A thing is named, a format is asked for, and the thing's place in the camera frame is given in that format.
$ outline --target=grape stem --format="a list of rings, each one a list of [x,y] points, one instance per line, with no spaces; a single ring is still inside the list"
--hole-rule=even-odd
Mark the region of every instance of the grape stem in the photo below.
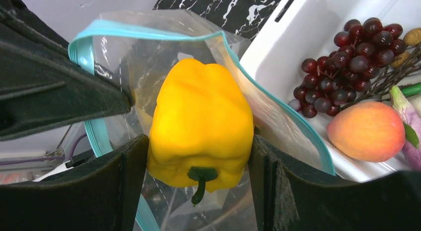
[[[325,75],[325,76],[327,76],[327,77],[329,77],[329,78],[331,78],[331,79],[333,79],[335,76],[336,76],[336,74],[337,74],[338,72],[336,72],[333,76],[332,75],[328,75],[326,72],[323,72],[323,71],[321,71],[319,68],[317,68],[317,76],[320,76],[320,75]]]
[[[389,88],[399,83],[403,78],[410,76],[418,71],[421,71],[421,66],[416,66],[421,61],[421,43],[414,47],[407,60],[399,67],[390,70],[385,67],[381,74],[372,84],[371,88],[356,100],[346,104],[341,109],[347,109],[363,100],[371,99],[377,96],[385,96],[389,93]]]
[[[330,78],[334,78],[337,74],[338,74],[338,71],[336,71],[336,73],[334,73]]]

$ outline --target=potato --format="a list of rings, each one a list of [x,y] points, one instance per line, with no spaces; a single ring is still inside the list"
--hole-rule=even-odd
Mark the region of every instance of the potato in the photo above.
[[[404,53],[398,55],[395,57],[393,62],[390,64],[390,66],[394,69],[399,68],[401,65],[405,63],[405,61],[408,59],[410,53],[408,51],[405,51]]]
[[[421,42],[421,28],[410,30],[405,36],[404,41],[409,46],[416,46]]]

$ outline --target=pepper stem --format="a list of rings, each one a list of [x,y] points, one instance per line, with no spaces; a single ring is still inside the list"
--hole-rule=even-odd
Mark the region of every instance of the pepper stem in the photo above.
[[[189,173],[187,173],[187,176],[190,179],[199,182],[198,189],[192,197],[192,204],[193,206],[196,206],[202,201],[203,196],[205,195],[206,182],[215,180],[218,177],[218,172],[213,167],[192,166]]]
[[[200,203],[202,201],[203,196],[205,195],[205,190],[206,190],[206,180],[205,180],[204,177],[202,177],[199,180],[198,189],[197,189],[196,193],[192,197],[193,207],[196,206],[198,203]]]

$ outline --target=peach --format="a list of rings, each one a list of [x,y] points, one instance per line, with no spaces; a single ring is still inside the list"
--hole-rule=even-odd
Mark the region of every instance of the peach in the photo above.
[[[358,160],[386,161],[405,144],[401,118],[381,102],[363,102],[341,111],[326,130],[337,149]]]

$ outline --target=fake fruit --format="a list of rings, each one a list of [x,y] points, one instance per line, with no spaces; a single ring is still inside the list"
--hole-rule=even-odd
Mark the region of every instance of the fake fruit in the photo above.
[[[402,153],[413,170],[421,171],[421,118],[414,106],[405,98],[399,87],[394,85],[390,91],[392,107],[398,112],[404,123],[406,139]]]
[[[149,174],[173,187],[205,193],[240,181],[253,142],[253,114],[230,71],[179,61],[159,91],[149,133]]]
[[[302,105],[296,106],[294,101],[293,109],[306,118],[314,118],[318,113],[335,116],[349,107],[347,104],[358,99],[360,93],[370,90],[371,80],[379,77],[381,68],[402,65],[404,61],[398,56],[404,58],[408,53],[407,43],[421,41],[421,28],[411,30],[403,40],[399,39],[402,32],[401,25],[384,26],[376,17],[363,23],[357,19],[346,22],[344,30],[333,38],[336,50],[317,60],[307,58],[302,62],[301,70],[306,75],[293,92]]]
[[[386,161],[405,144],[400,116],[381,102],[368,101],[343,110],[326,130],[329,140],[341,152],[363,161]]]

